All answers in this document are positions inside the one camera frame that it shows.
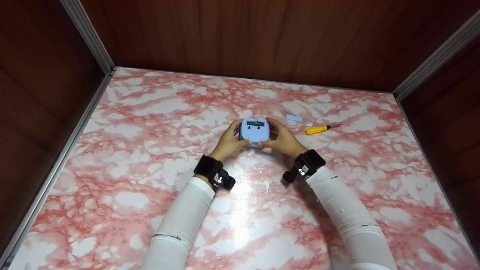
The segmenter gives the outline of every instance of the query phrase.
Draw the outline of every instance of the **wrist-mounted camera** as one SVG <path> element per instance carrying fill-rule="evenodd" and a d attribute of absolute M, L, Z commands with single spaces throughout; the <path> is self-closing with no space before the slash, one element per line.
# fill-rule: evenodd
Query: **wrist-mounted camera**
<path fill-rule="evenodd" d="M 305 153 L 300 154 L 296 159 L 295 163 L 290 171 L 283 173 L 283 180 L 288 183 L 293 182 L 297 174 L 300 174 L 305 180 L 317 172 L 317 170 L 325 166 L 326 162 L 320 155 L 315 151 L 315 149 L 310 149 Z"/>
<path fill-rule="evenodd" d="M 221 186 L 223 186 L 224 189 L 230 190 L 235 185 L 235 178 L 231 177 L 228 172 L 223 169 L 223 163 L 206 155 L 200 158 L 193 173 L 207 178 L 215 192 Z"/>

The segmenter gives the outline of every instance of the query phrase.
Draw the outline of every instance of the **wooden wall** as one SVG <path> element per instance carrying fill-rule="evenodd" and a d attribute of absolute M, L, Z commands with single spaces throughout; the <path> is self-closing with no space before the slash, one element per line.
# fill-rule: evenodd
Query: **wooden wall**
<path fill-rule="evenodd" d="M 400 104 L 480 255 L 480 37 Z"/>
<path fill-rule="evenodd" d="M 478 0 L 81 0 L 119 66 L 392 92 Z"/>
<path fill-rule="evenodd" d="M 0 251 L 104 75 L 61 3 L 0 1 Z"/>

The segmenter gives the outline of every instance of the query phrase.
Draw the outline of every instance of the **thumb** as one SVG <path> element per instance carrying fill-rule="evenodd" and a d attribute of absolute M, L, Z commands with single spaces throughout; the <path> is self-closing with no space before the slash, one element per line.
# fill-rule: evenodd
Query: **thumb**
<path fill-rule="evenodd" d="M 237 144 L 239 147 L 245 147 L 245 146 L 249 146 L 251 145 L 253 142 L 252 140 L 241 140 L 241 141 L 238 141 Z"/>
<path fill-rule="evenodd" d="M 275 148 L 275 141 L 262 141 L 258 143 L 260 147 Z"/>

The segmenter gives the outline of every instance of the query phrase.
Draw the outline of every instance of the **hand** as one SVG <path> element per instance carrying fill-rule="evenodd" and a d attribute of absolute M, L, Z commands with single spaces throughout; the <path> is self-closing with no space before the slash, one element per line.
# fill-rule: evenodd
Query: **hand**
<path fill-rule="evenodd" d="M 227 130 L 220 137 L 215 149 L 209 155 L 210 157 L 224 162 L 233 153 L 245 146 L 252 144 L 252 140 L 239 140 L 239 138 L 235 138 L 235 136 L 239 133 L 241 122 L 242 119 L 238 119 L 230 124 Z"/>
<path fill-rule="evenodd" d="M 277 119 L 267 117 L 270 125 L 270 141 L 259 142 L 258 146 L 276 149 L 296 159 L 308 149 L 301 144 L 289 128 Z"/>

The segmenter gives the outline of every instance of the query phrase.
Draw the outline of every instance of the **plastic case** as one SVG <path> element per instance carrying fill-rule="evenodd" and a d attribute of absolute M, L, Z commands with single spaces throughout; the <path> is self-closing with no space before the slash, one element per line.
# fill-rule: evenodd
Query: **plastic case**
<path fill-rule="evenodd" d="M 267 120 L 259 118 L 245 118 L 240 127 L 240 139 L 252 140 L 250 147 L 258 148 L 257 144 L 261 141 L 270 139 L 270 126 Z"/>

